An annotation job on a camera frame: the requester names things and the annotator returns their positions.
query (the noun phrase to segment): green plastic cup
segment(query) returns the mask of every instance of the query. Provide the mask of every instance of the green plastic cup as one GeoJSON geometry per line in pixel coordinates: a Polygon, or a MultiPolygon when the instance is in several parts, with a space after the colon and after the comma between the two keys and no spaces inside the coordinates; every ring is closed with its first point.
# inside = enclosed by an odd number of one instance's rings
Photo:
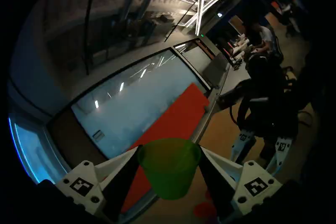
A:
{"type": "Polygon", "coordinates": [[[138,161],[154,192],[165,200],[187,194],[200,161],[201,149],[190,140],[165,138],[144,145],[138,161]]]}

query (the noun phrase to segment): orange mat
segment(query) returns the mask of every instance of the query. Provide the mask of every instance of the orange mat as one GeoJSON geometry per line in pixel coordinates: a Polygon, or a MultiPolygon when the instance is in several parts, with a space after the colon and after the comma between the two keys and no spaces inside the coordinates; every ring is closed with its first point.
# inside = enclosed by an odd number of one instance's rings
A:
{"type": "MultiPolygon", "coordinates": [[[[189,139],[207,105],[209,105],[208,99],[192,83],[130,149],[161,138],[189,139]]],[[[150,188],[151,185],[139,166],[121,212],[128,211],[150,188]]]]}

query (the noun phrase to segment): gray t-shirt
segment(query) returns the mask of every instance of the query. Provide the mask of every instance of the gray t-shirt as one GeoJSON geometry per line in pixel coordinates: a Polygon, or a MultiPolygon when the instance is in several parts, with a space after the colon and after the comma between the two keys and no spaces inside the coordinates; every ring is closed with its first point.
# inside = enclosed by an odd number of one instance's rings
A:
{"type": "Polygon", "coordinates": [[[270,43],[270,49],[267,50],[268,53],[276,52],[275,38],[272,35],[272,32],[264,26],[261,26],[260,36],[262,40],[270,43]]]}

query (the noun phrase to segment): glass window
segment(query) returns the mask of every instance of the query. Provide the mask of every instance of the glass window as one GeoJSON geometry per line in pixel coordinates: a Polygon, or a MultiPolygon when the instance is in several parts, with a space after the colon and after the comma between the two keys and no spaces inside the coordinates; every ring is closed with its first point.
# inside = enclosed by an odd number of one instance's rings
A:
{"type": "Polygon", "coordinates": [[[59,172],[52,163],[41,143],[41,136],[37,131],[27,129],[9,119],[12,137],[19,158],[33,181],[40,183],[47,179],[52,183],[58,182],[65,175],[65,170],[59,172]]]}
{"type": "Polygon", "coordinates": [[[76,118],[106,155],[126,151],[195,83],[203,85],[188,66],[166,50],[129,67],[72,105],[76,118]]]}
{"type": "Polygon", "coordinates": [[[195,41],[186,42],[185,44],[176,45],[177,49],[184,58],[195,68],[195,70],[211,85],[204,71],[211,63],[210,55],[207,55],[195,41]]]}

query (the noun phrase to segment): man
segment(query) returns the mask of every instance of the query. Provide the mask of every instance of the man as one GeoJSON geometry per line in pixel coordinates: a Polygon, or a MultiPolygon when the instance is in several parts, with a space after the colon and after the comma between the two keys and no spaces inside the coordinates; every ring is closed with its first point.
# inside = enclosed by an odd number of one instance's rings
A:
{"type": "Polygon", "coordinates": [[[272,35],[272,32],[258,23],[253,23],[251,25],[251,29],[255,32],[259,32],[262,43],[260,45],[254,46],[257,53],[268,53],[269,55],[273,55],[276,53],[276,45],[275,38],[272,35]]]}

